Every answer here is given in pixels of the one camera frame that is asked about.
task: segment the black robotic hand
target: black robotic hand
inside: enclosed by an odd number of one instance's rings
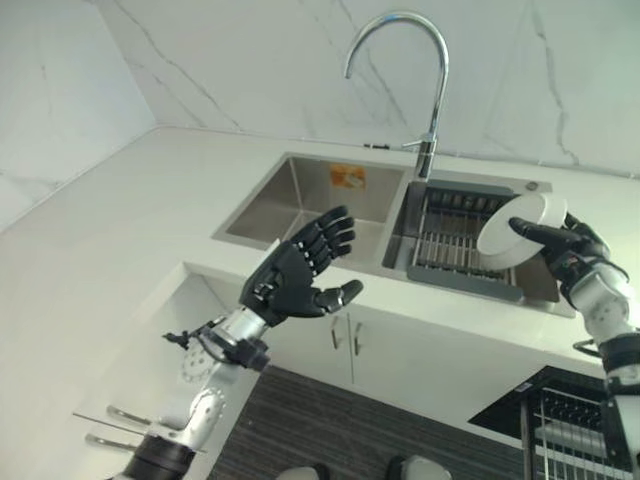
[[[611,265],[627,276],[609,261],[609,247],[604,240],[570,213],[561,228],[537,225],[519,217],[511,218],[509,226],[518,235],[544,245],[540,253],[551,274],[562,283],[560,291],[569,303],[571,289],[598,263]]]
[[[336,312],[362,291],[352,280],[341,287],[320,290],[314,277],[331,262],[351,252],[355,238],[347,208],[336,207],[282,242],[244,284],[240,303],[275,327],[287,317],[322,317]]]

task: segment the orange label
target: orange label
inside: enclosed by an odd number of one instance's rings
[[[367,185],[364,167],[332,163],[329,171],[331,172],[331,185],[334,187],[364,190]]]

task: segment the kitchen sink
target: kitchen sink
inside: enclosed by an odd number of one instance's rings
[[[390,165],[287,155],[214,238],[266,248],[332,207],[346,205],[356,239],[348,260],[340,262],[370,264],[381,256],[394,199],[410,174],[411,169]]]
[[[559,302],[556,281],[540,255],[501,271],[480,262],[477,240],[484,224],[516,195],[495,183],[411,182],[382,265],[406,271],[409,280],[511,302]]]
[[[346,205],[356,240],[336,266],[573,316],[540,256],[497,272],[480,263],[476,243],[486,221],[534,191],[551,185],[445,171],[425,183],[414,181],[413,168],[287,154],[213,238],[264,250]]]

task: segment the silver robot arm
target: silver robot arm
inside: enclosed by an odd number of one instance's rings
[[[312,287],[335,258],[351,251],[353,225],[345,207],[325,213],[268,254],[229,316],[193,332],[165,335],[185,349],[177,385],[115,480],[181,480],[214,430],[242,370],[260,372],[268,364],[263,334],[289,316],[336,312],[362,291],[358,280],[324,291]]]
[[[604,241],[570,214],[560,229],[520,218],[509,224],[545,246],[542,255],[563,296],[582,314],[606,372],[600,408],[609,461],[640,480],[640,332],[630,323],[637,312],[626,272],[609,260]]]

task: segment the faucet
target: faucet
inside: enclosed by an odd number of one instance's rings
[[[429,34],[429,37],[436,44],[438,54],[440,56],[440,79],[438,80],[438,90],[436,92],[436,98],[433,105],[433,112],[431,113],[429,129],[427,133],[420,136],[419,140],[402,145],[402,148],[419,146],[415,176],[417,180],[426,182],[431,175],[431,168],[433,166],[433,156],[436,151],[436,144],[438,143],[437,132],[438,121],[440,118],[440,106],[444,99],[444,91],[447,87],[447,78],[449,77],[449,51],[447,50],[447,44],[444,41],[444,37],[438,28],[431,23],[428,18],[420,15],[419,13],[409,11],[391,11],[372,19],[360,29],[353,39],[353,43],[351,44],[351,48],[349,49],[349,53],[347,54],[347,59],[344,64],[344,77],[351,78],[353,58],[367,37],[379,28],[393,22],[410,23],[421,27]]]

